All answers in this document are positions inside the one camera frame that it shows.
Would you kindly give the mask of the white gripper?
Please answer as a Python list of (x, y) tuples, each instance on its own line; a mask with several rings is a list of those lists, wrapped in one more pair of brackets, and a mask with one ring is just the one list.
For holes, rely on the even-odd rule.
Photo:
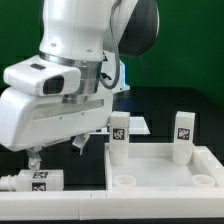
[(82, 104), (64, 104), (62, 96), (37, 97), (8, 88), (0, 96), (0, 144), (14, 152), (27, 149), (28, 168), (39, 170), (42, 148), (35, 146), (77, 135), (72, 145), (82, 154), (89, 132), (107, 125), (112, 104), (109, 90)]

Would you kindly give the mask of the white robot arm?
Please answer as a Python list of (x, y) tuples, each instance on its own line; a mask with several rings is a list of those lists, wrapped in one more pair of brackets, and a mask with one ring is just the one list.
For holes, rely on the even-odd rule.
[(40, 167), (40, 150), (71, 140), (83, 148), (107, 125), (123, 80), (121, 56), (139, 56), (159, 31), (156, 0), (44, 0), (37, 55), (7, 67), (0, 144)]

